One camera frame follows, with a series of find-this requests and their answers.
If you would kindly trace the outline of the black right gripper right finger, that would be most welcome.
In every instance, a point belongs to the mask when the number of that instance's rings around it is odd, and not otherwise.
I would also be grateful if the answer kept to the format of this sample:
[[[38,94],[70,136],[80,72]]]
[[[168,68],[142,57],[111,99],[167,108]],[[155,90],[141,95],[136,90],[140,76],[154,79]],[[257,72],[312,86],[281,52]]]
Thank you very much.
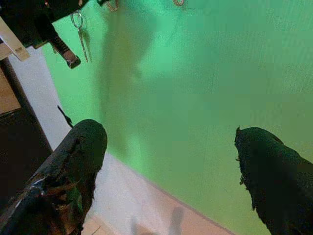
[[[237,128],[234,145],[240,184],[272,235],[313,233],[313,164],[273,133]]]

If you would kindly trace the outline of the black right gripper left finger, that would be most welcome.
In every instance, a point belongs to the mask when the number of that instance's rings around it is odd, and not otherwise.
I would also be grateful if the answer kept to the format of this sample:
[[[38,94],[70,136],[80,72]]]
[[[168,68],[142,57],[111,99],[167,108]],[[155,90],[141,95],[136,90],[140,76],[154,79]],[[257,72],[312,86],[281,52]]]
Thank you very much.
[[[81,234],[107,143],[101,123],[85,119],[74,125],[1,213],[1,234]]]

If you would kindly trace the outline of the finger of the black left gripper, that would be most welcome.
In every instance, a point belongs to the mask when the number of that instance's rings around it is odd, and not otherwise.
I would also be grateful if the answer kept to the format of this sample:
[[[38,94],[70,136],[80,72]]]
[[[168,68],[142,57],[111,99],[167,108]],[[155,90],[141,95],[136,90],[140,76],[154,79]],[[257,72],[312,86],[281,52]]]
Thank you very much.
[[[65,42],[57,35],[49,39],[53,48],[62,56],[66,61],[69,68],[73,69],[81,64],[80,58],[65,44]]]

